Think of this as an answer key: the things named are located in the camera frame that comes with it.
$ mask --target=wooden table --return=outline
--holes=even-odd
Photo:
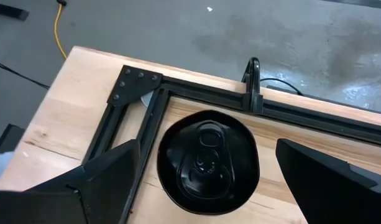
[[[74,47],[1,177],[0,189],[25,190],[81,164],[124,64],[231,91],[245,90],[243,83],[232,80]],[[266,88],[261,92],[265,99],[381,125],[381,114]],[[234,212],[215,217],[194,215],[176,206],[162,190],[155,164],[165,130],[179,119],[205,109],[222,111],[244,123],[254,134],[260,162],[260,181],[250,200]],[[130,105],[114,146],[136,137],[145,111],[141,102]],[[278,138],[291,139],[381,174],[381,147],[173,98],[129,223],[306,223],[275,158]]]

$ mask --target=yellow cable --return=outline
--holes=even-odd
[[[59,37],[58,37],[58,22],[59,22],[60,14],[62,13],[62,8],[63,8],[62,4],[59,4],[59,10],[58,10],[58,14],[56,15],[55,27],[54,27],[53,31],[55,33],[55,40],[56,40],[56,43],[59,47],[59,50],[62,53],[63,57],[66,59],[67,55],[66,55],[65,50],[63,49],[62,45],[60,44]]]

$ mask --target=concrete floor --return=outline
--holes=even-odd
[[[24,22],[0,16],[0,61],[50,85],[63,64],[53,39],[58,4],[0,2],[30,11]],[[319,0],[68,0],[59,34],[67,51],[81,45],[233,80],[256,56],[262,77],[381,111],[381,9]],[[0,70],[0,135],[7,123],[25,128],[45,93]]]

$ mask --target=black clamp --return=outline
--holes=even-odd
[[[246,93],[243,96],[244,110],[252,114],[260,114],[264,108],[264,97],[259,94],[260,90],[260,67],[259,60],[250,58],[241,82],[246,84]]]
[[[146,93],[158,88],[163,75],[130,66],[123,66],[108,103],[124,106],[133,103]]]

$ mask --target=black bowl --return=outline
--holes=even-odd
[[[183,118],[164,134],[157,172],[168,196],[182,209],[221,215],[243,205],[259,181],[252,133],[217,111]]]

